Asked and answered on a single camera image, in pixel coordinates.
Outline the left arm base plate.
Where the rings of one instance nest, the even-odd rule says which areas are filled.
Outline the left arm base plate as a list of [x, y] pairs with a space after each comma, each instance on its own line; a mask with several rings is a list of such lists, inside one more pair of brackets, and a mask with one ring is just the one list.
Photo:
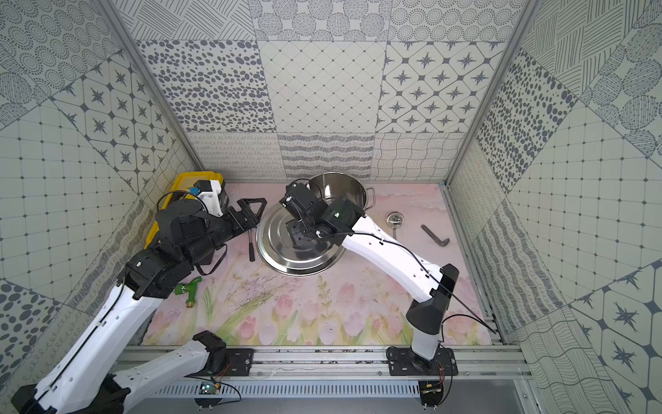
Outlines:
[[248, 377], [253, 365], [253, 348], [225, 348], [210, 353], [204, 368], [206, 375]]

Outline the steel ladle spoon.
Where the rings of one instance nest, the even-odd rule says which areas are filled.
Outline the steel ladle spoon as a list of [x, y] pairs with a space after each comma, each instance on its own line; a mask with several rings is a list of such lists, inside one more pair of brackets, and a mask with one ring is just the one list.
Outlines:
[[403, 226], [404, 222], [403, 214], [398, 211], [393, 211], [387, 216], [386, 222], [391, 228], [392, 237], [398, 239], [398, 230]]

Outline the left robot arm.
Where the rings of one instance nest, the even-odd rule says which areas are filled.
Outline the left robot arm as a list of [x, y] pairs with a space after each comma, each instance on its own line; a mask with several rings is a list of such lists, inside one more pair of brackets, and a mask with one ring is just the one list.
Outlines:
[[134, 372], [110, 373], [134, 333], [177, 284], [228, 241], [260, 223], [265, 198], [237, 203], [220, 217], [198, 198], [181, 198], [157, 211], [159, 230], [153, 241], [128, 260], [98, 315], [53, 370], [12, 396], [17, 412], [124, 413], [171, 381], [227, 370], [227, 344], [202, 331], [182, 348]]

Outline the stainless steel pot lid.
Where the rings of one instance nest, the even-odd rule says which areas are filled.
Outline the stainless steel pot lid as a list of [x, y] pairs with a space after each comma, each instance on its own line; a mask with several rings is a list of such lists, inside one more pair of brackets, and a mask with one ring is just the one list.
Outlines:
[[303, 234], [303, 227], [281, 205], [267, 210], [256, 234], [257, 250], [275, 271], [292, 277], [307, 277], [332, 267], [345, 250], [329, 241], [316, 241]]

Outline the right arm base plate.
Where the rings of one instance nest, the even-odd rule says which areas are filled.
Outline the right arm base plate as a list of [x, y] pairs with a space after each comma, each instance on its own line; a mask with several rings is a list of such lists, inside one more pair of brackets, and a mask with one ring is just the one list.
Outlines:
[[438, 346], [432, 360], [415, 354], [410, 348], [389, 347], [385, 351], [391, 376], [455, 376], [459, 373], [453, 350]]

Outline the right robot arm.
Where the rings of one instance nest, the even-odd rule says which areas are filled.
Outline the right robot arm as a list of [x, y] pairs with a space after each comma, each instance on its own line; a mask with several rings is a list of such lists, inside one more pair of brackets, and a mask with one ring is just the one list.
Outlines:
[[280, 204], [303, 225], [305, 236], [361, 256], [409, 293], [412, 303], [406, 319], [413, 329], [411, 352], [432, 361], [459, 278], [458, 269], [452, 264], [441, 267], [416, 255], [347, 198], [329, 203], [305, 184], [293, 181], [286, 186]]

